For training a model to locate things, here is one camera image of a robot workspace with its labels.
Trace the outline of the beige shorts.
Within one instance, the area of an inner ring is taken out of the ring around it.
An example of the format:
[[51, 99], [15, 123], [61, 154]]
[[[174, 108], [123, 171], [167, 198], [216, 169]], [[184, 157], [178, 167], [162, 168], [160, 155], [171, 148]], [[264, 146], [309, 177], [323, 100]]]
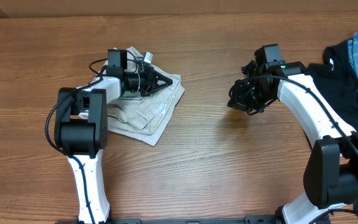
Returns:
[[172, 79], [173, 84], [144, 97], [139, 93], [126, 93], [114, 99], [115, 94], [111, 90], [106, 92], [108, 129], [151, 146], [155, 146], [160, 139], [185, 91], [181, 76], [164, 72], [157, 66], [154, 69]]

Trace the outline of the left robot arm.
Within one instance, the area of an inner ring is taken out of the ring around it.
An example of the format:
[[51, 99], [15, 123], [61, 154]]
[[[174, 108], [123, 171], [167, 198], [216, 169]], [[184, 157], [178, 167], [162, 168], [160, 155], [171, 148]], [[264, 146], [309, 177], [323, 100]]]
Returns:
[[108, 141], [108, 103], [124, 93], [151, 96], [173, 85], [152, 66], [153, 55], [136, 56], [129, 50], [109, 49], [105, 65], [94, 80], [76, 88], [63, 87], [49, 112], [45, 128], [55, 118], [54, 135], [45, 130], [49, 144], [67, 156], [79, 200], [77, 223], [112, 223], [104, 189], [103, 150]]

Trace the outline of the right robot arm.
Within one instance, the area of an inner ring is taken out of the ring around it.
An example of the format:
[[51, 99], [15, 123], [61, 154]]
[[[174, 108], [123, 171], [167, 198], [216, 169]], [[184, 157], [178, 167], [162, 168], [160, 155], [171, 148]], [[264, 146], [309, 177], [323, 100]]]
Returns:
[[358, 201], [358, 133], [315, 87], [301, 62], [288, 63], [277, 44], [264, 45], [241, 68], [242, 80], [229, 90], [228, 107], [249, 116], [275, 101], [295, 115], [311, 144], [303, 174], [304, 191], [273, 215], [248, 215], [245, 223], [329, 223], [345, 205]]

